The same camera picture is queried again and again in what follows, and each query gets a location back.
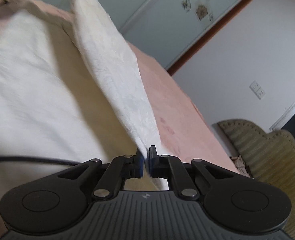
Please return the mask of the brown wooden door frame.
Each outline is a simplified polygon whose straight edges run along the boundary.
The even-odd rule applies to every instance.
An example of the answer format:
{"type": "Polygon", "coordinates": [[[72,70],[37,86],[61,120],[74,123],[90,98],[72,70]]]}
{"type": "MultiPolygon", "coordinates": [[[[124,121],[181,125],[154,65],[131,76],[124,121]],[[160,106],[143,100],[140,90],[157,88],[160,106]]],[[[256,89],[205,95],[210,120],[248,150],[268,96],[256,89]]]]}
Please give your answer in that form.
{"type": "Polygon", "coordinates": [[[229,23],[242,9],[244,9],[252,0],[239,0],[211,27],[203,34],[171,67],[167,70],[170,76],[173,76],[178,70],[187,63],[207,42],[210,41],[227,23],[229,23]]]}

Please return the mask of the olive green padded headboard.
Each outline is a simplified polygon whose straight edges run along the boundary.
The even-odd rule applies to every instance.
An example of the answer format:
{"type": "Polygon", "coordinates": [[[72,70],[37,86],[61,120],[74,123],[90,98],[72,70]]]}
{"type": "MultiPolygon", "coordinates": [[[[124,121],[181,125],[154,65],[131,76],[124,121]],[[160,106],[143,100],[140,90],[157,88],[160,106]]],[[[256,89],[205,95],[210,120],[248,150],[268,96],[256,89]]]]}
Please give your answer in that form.
{"type": "Polygon", "coordinates": [[[226,120],[218,123],[233,144],[254,179],[284,191],[292,203],[285,231],[295,239],[295,139],[290,132],[266,133],[247,120],[226,120]]]}

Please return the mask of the white patterned pillow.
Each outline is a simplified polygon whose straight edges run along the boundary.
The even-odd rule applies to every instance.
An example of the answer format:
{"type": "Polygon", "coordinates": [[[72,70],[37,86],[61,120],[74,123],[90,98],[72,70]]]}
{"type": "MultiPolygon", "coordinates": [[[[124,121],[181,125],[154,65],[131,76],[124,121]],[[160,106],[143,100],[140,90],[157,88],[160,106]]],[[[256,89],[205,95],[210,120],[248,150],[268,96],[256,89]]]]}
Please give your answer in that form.
{"type": "Polygon", "coordinates": [[[241,175],[253,179],[249,167],[246,165],[246,163],[240,155],[238,155],[237,157],[231,157],[231,160],[241,175]]]}

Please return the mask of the white wall socket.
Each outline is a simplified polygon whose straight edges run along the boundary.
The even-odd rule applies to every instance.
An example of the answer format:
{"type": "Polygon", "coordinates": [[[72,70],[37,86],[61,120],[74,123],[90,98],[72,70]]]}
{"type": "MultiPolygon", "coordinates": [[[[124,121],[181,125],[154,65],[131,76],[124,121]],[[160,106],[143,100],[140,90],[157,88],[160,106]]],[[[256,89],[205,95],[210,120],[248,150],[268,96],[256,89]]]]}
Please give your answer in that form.
{"type": "Polygon", "coordinates": [[[256,81],[253,81],[249,87],[259,100],[263,99],[263,97],[266,95],[265,91],[256,81]]]}

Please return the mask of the frosted glass wardrobe door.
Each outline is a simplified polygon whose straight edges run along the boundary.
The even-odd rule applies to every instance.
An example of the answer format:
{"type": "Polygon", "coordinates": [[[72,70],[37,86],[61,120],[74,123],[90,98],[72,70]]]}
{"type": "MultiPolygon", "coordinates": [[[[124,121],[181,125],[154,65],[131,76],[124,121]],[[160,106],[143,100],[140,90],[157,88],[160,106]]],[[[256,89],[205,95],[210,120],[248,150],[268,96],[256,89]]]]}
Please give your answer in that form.
{"type": "Polygon", "coordinates": [[[169,68],[240,0],[98,0],[124,39],[169,68]]]}

